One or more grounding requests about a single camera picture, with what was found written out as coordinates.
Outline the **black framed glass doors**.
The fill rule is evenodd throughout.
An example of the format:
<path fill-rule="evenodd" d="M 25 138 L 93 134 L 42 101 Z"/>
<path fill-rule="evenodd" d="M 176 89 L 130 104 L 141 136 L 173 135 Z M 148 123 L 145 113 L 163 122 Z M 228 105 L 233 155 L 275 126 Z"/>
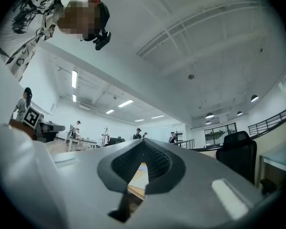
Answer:
<path fill-rule="evenodd" d="M 207 148 L 222 146 L 227 135 L 237 132 L 236 123 L 211 128 L 204 131 Z"/>

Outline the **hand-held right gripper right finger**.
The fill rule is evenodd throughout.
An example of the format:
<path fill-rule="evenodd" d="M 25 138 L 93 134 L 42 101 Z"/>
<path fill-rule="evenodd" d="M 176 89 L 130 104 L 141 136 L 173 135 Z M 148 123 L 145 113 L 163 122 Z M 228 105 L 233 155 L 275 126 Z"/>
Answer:
<path fill-rule="evenodd" d="M 262 229 L 269 223 L 275 195 L 263 197 L 245 178 L 196 151 L 151 140 L 135 140 L 151 175 L 160 168 L 159 155 L 169 169 L 150 181 L 143 203 L 133 215 L 135 229 Z"/>

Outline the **group of ceiling tube lights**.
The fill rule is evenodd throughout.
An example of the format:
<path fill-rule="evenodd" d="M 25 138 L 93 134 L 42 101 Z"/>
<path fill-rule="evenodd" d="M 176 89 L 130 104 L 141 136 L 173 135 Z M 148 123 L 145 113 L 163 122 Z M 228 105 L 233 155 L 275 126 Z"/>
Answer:
<path fill-rule="evenodd" d="M 165 117 L 162 111 L 84 70 L 72 71 L 71 88 L 74 100 L 105 116 L 129 123 Z"/>

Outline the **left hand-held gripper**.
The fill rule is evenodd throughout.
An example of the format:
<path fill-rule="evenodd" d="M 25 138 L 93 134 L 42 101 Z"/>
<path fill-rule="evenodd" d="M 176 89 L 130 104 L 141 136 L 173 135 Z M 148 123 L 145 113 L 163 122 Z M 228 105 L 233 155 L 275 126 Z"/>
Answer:
<path fill-rule="evenodd" d="M 43 115 L 31 106 L 23 114 L 22 122 L 34 129 L 34 140 L 44 143 L 52 142 L 59 132 L 65 130 L 64 125 L 45 121 Z"/>

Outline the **black metal balcony railing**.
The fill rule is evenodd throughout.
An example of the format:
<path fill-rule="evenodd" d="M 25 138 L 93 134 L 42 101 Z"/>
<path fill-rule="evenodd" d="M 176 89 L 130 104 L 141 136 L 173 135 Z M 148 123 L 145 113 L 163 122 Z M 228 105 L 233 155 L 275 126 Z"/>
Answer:
<path fill-rule="evenodd" d="M 250 136 L 261 134 L 281 123 L 286 118 L 286 110 L 254 125 L 248 126 Z"/>

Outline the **white work table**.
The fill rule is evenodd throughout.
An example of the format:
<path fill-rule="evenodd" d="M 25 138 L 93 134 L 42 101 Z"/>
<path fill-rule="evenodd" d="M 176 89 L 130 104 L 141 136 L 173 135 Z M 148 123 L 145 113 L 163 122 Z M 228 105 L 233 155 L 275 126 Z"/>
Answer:
<path fill-rule="evenodd" d="M 97 142 L 85 139 L 85 138 L 69 138 L 69 147 L 68 151 L 81 151 L 81 150 L 87 150 L 87 149 L 95 149 L 97 147 Z"/>

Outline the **person's left forearm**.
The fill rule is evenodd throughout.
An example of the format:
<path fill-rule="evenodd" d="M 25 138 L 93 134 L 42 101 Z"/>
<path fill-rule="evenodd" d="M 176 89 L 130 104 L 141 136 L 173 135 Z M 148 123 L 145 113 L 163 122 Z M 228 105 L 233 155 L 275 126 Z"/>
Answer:
<path fill-rule="evenodd" d="M 32 140 L 35 140 L 35 137 L 36 137 L 35 131 L 29 125 L 27 125 L 27 124 L 25 124 L 23 122 L 20 122 L 20 121 L 16 121 L 13 118 L 10 119 L 9 125 L 12 128 L 16 128 L 18 130 L 21 130 L 21 131 L 25 132 Z"/>

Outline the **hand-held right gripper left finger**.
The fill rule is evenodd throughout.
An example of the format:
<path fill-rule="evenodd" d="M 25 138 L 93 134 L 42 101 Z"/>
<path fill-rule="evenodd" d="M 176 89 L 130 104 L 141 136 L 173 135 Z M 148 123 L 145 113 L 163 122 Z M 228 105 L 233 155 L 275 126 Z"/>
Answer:
<path fill-rule="evenodd" d="M 145 229 L 145 212 L 129 209 L 128 185 L 143 162 L 145 142 L 54 155 L 64 199 L 56 229 Z"/>

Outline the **short black metal railing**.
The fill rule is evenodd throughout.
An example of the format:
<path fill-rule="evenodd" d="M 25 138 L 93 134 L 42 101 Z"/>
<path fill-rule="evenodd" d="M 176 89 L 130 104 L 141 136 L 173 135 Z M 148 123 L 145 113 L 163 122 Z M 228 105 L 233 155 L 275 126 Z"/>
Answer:
<path fill-rule="evenodd" d="M 195 148 L 194 139 L 176 142 L 176 143 L 174 143 L 174 145 L 179 146 L 181 148 L 185 148 L 185 149 L 194 149 Z"/>

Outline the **black mesh office chair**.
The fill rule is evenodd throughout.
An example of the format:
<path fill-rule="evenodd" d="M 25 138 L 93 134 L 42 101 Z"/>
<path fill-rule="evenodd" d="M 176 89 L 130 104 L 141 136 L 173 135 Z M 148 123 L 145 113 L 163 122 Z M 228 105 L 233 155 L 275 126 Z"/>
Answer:
<path fill-rule="evenodd" d="M 216 159 L 254 184 L 256 152 L 256 142 L 247 132 L 240 131 L 225 136 L 223 147 L 216 152 Z"/>
<path fill-rule="evenodd" d="M 104 146 L 111 146 L 111 145 L 115 145 L 115 144 L 119 144 L 125 142 L 124 138 L 118 137 L 118 138 L 114 138 L 114 137 L 110 137 L 109 140 L 104 144 Z"/>

